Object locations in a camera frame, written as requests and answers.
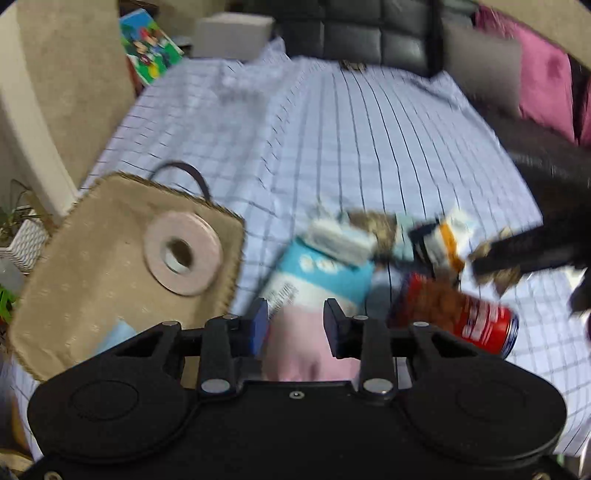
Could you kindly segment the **pink drawstring pouch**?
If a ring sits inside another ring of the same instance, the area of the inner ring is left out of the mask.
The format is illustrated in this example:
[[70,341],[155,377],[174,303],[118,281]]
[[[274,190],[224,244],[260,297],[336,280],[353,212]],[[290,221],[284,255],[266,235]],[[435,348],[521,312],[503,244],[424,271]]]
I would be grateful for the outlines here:
[[360,361],[332,356],[321,309],[288,304],[270,319],[262,371],[267,381],[345,381],[359,375]]

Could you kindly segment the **white pocket tissue pack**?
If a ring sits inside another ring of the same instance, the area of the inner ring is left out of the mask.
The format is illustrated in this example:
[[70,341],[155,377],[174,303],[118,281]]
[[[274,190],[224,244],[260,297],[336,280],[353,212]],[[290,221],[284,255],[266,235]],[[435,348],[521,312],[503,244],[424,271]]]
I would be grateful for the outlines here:
[[308,247],[355,267],[369,262],[378,245],[375,234],[331,218],[311,221],[303,241]]

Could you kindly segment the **light blue face mask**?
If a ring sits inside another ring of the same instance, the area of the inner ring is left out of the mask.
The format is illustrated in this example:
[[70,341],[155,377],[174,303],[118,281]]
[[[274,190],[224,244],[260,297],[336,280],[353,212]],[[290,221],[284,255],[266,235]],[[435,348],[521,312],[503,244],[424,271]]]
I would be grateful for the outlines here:
[[107,333],[107,335],[100,341],[95,354],[100,355],[105,351],[119,345],[122,342],[129,340],[137,334],[136,330],[131,327],[127,322],[122,319],[118,319],[113,328]]

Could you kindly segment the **red biscuit can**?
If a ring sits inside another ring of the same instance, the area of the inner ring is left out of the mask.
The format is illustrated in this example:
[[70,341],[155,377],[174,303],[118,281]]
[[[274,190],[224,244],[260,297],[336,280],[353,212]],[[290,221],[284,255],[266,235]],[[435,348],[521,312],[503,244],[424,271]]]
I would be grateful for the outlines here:
[[502,358],[511,353],[519,333],[519,318],[510,308],[412,273],[403,281],[388,324],[403,328],[416,322],[435,325]]

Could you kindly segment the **blue white cleansing towel pack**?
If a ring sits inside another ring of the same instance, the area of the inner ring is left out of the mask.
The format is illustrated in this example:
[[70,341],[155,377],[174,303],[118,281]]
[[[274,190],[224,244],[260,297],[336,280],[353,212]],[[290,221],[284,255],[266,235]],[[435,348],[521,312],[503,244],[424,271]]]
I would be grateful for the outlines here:
[[287,304],[322,310],[325,300],[332,298],[346,315],[353,316],[362,312],[374,271],[373,262],[360,267],[346,265],[295,239],[259,297],[266,300],[270,315]]

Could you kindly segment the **fabric-lined woven basket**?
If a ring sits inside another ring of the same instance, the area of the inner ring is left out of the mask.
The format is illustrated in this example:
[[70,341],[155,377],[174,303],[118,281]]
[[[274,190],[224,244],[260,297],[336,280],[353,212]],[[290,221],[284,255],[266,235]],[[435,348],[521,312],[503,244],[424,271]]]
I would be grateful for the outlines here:
[[[167,212],[197,215],[221,242],[221,268],[197,295],[167,290],[148,269],[144,235]],[[245,222],[228,208],[112,172],[94,182],[44,247],[9,328],[12,352],[43,382],[92,357],[120,320],[137,332],[164,321],[204,326],[228,313],[243,243]]]

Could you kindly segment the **pink cushion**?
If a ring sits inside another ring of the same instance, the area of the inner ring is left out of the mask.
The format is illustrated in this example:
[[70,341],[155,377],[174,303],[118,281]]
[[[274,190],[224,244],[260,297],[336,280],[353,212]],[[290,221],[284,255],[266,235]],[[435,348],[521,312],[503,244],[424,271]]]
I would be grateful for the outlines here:
[[486,6],[481,6],[476,13],[476,27],[488,34],[519,42],[522,48],[521,116],[588,148],[590,77],[585,77],[583,97],[577,101],[573,93],[573,67],[565,51],[529,27]]

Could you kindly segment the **grey cushion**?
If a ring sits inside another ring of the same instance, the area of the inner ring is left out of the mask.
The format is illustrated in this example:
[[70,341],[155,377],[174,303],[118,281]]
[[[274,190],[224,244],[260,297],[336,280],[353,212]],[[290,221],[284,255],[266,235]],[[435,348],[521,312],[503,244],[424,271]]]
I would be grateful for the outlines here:
[[445,70],[478,104],[520,116],[522,47],[515,39],[444,22]]

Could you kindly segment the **blue grid checked tablecloth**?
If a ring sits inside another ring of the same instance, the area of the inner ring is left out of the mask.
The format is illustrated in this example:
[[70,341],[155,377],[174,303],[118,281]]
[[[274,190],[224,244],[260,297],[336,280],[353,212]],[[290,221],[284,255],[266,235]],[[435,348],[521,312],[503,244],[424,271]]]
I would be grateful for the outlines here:
[[459,207],[476,222],[474,242],[542,220],[516,165],[449,75],[345,72],[287,58],[279,42],[249,64],[172,68],[122,120],[80,199],[112,172],[200,198],[187,174],[158,171],[167,160],[197,169],[214,203],[245,222],[235,313],[320,208],[426,220]]

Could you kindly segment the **white planter with plant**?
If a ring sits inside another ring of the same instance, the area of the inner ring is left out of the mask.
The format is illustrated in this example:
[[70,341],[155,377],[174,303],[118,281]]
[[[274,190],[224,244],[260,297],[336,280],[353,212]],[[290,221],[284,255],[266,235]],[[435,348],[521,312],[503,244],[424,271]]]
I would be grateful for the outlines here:
[[24,275],[34,268],[54,228],[53,220],[34,192],[12,178],[9,203],[1,208],[1,258]]

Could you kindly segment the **small dark patterned hair clip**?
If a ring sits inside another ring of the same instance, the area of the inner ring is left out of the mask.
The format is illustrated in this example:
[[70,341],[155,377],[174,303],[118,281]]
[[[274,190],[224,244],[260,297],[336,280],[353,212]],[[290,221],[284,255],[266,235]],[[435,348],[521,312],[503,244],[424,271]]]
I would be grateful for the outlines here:
[[365,63],[352,62],[348,60],[339,61],[339,66],[342,71],[365,73],[367,71],[367,65]]

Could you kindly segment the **cartoon picture book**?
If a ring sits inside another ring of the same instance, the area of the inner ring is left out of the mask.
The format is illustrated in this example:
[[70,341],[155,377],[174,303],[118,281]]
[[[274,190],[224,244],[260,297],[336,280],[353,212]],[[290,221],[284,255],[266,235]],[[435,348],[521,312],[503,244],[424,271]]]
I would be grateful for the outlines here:
[[145,9],[119,19],[121,43],[135,74],[148,86],[183,58],[183,51],[160,29]]

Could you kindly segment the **grey cardboard box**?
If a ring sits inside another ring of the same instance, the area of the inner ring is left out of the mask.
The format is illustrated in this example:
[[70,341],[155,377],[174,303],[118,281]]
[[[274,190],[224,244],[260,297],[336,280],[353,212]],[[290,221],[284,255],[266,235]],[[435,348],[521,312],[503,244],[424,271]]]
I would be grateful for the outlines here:
[[192,36],[192,58],[256,60],[273,33],[270,16],[220,12],[197,20]]

